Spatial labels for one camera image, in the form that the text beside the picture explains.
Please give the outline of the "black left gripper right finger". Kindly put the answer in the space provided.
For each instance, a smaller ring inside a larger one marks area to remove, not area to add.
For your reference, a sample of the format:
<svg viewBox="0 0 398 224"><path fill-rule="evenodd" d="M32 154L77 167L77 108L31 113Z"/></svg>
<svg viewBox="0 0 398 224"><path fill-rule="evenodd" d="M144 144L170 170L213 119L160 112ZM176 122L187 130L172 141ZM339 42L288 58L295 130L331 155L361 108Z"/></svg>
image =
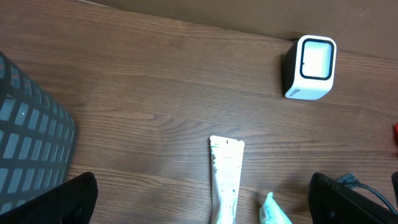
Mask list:
<svg viewBox="0 0 398 224"><path fill-rule="evenodd" d="M308 190L313 224L397 224L397 210L352 172L338 179L313 174Z"/></svg>

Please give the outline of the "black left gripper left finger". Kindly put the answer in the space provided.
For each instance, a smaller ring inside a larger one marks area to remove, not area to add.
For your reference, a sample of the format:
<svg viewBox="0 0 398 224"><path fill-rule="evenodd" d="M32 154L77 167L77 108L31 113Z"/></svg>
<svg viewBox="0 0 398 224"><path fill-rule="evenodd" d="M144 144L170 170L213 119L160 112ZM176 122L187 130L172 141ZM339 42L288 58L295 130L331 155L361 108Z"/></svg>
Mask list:
<svg viewBox="0 0 398 224"><path fill-rule="evenodd" d="M89 224L98 198L95 175L85 172L1 215L1 223Z"/></svg>

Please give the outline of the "teal wipes pack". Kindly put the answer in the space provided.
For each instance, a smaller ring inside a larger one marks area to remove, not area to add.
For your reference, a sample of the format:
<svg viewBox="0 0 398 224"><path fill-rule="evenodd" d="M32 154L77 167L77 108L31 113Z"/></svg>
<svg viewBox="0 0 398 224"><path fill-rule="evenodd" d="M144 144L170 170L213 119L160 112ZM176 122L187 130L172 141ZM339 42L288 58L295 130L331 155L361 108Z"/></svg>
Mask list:
<svg viewBox="0 0 398 224"><path fill-rule="evenodd" d="M260 224L292 224L288 216L274 200L273 192L269 192L259 209Z"/></svg>

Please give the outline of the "orange cracker pack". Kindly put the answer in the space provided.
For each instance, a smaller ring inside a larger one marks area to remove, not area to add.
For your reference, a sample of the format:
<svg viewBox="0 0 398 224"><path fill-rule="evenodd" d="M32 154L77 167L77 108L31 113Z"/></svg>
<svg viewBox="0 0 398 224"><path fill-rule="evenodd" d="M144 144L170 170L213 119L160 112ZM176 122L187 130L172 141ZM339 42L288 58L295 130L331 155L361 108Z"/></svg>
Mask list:
<svg viewBox="0 0 398 224"><path fill-rule="evenodd" d="M398 122L396 122L396 124L394 125L394 136L395 136L395 141L396 144L398 145Z"/></svg>

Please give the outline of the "white cream tube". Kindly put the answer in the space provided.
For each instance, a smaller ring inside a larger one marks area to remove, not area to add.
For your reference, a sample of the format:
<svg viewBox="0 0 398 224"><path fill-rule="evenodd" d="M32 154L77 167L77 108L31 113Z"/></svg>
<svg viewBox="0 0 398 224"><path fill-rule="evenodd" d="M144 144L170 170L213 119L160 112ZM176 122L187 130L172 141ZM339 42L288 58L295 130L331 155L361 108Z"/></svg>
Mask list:
<svg viewBox="0 0 398 224"><path fill-rule="evenodd" d="M211 222L235 223L243 163L244 142L210 136Z"/></svg>

